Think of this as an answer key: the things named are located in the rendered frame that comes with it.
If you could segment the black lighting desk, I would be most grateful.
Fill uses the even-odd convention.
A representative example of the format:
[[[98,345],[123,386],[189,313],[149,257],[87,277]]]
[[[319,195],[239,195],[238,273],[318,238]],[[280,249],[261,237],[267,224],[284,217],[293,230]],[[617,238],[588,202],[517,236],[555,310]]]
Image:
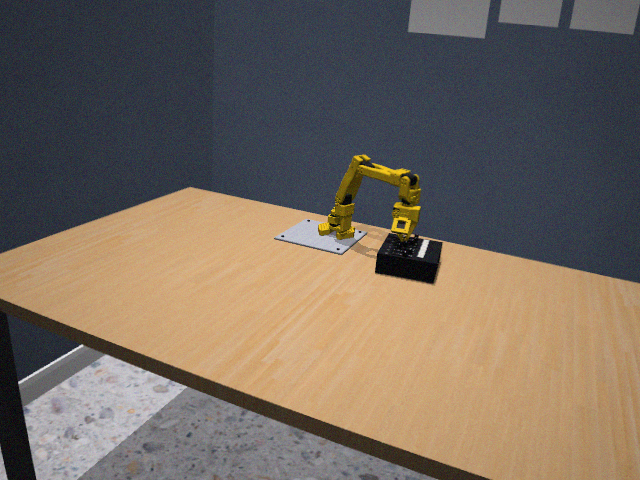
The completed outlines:
[[[375,273],[434,284],[443,242],[418,237],[408,243],[389,233],[377,253]]]

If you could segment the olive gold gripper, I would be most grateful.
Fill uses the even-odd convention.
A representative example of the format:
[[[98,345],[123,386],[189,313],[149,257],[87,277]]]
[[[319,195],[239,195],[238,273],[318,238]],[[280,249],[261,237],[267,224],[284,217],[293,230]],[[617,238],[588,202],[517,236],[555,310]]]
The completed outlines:
[[[393,225],[391,232],[396,233],[401,242],[403,242],[404,239],[403,235],[406,235],[404,241],[408,241],[413,230],[418,224],[420,209],[420,206],[413,206],[412,204],[406,205],[403,204],[403,202],[395,203],[392,212]]]

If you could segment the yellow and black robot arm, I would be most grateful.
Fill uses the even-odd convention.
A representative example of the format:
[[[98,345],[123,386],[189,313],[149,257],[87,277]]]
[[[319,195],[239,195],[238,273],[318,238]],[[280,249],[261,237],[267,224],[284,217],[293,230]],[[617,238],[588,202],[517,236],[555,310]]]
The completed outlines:
[[[392,169],[370,163],[369,161],[371,161],[371,159],[366,155],[353,157],[335,197],[336,204],[328,216],[328,222],[318,225],[319,235],[328,235],[336,231],[337,240],[354,237],[355,227],[351,226],[351,221],[355,204],[352,203],[352,201],[355,199],[361,185],[363,175],[400,187],[398,198],[403,204],[412,204],[413,206],[419,204],[421,189],[417,175],[410,174],[411,171],[405,169],[393,171]],[[381,170],[375,170],[375,168]]]

